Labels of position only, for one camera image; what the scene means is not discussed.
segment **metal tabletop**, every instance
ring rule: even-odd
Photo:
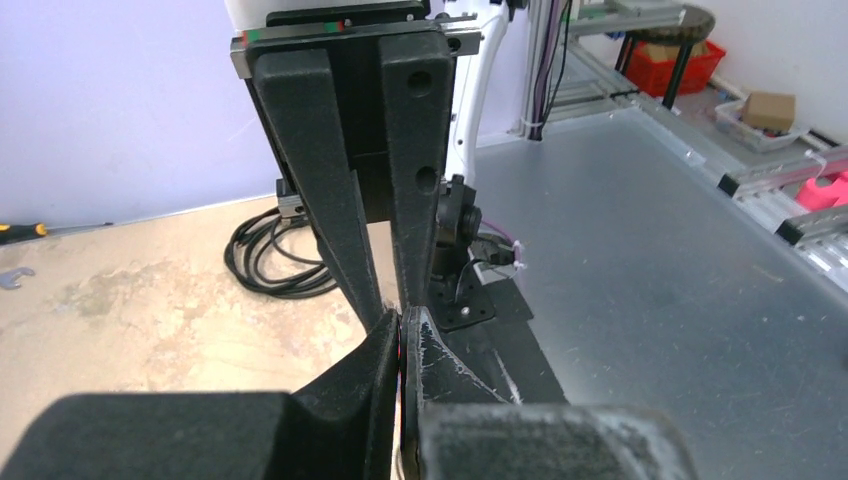
[[[628,109],[478,153],[557,380],[575,404],[665,412],[703,479],[846,478],[845,293],[664,134]]]

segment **black stool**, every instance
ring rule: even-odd
[[[683,73],[686,71],[689,56],[692,54],[692,47],[706,40],[715,28],[715,17],[712,13],[693,5],[686,5],[685,8],[686,13],[680,25],[627,32],[624,36],[624,44],[618,53],[618,61],[615,63],[615,69],[625,75],[627,67],[630,66],[630,58],[633,57],[633,50],[636,49],[639,42],[666,47],[680,47],[674,70],[671,72],[671,82],[669,82],[663,98],[663,106],[668,109],[671,109],[674,105],[677,90],[680,89]]]

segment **plywood surface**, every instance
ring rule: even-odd
[[[0,272],[37,272],[0,290],[0,464],[27,425],[79,392],[295,390],[340,360],[364,331],[338,291],[299,302],[245,291],[224,246],[264,199],[0,248]],[[284,242],[317,258],[308,230]],[[396,293],[384,225],[378,272]],[[269,274],[303,270],[282,257]]]

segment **zip tie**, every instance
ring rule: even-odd
[[[817,173],[816,176],[813,178],[821,177],[821,175],[824,173],[825,168],[827,168],[827,160],[825,160],[825,158],[819,155],[817,152],[814,152],[813,149],[809,149],[804,152],[804,156],[811,160],[815,160],[816,163],[821,165],[821,170],[819,170],[819,173]]]
[[[512,253],[515,255],[515,261],[521,263],[524,258],[524,244],[518,240],[512,242]]]
[[[544,122],[539,122],[539,123],[530,123],[530,122],[528,122],[527,120],[525,120],[525,119],[524,119],[524,117],[519,118],[519,120],[520,120],[520,121],[521,121],[521,123],[523,123],[525,126],[530,127],[530,128],[541,127],[542,125],[544,125],[544,124],[545,124]]]

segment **red basket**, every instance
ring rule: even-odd
[[[633,51],[633,58],[627,67],[627,78],[636,84],[640,90],[652,97],[665,96],[665,91],[671,81],[671,71],[674,70],[675,59],[665,62],[654,62],[639,47]],[[679,94],[697,93],[707,88],[710,77],[713,76],[718,62],[727,52],[718,45],[707,41],[709,53],[691,57],[683,81],[680,82]]]

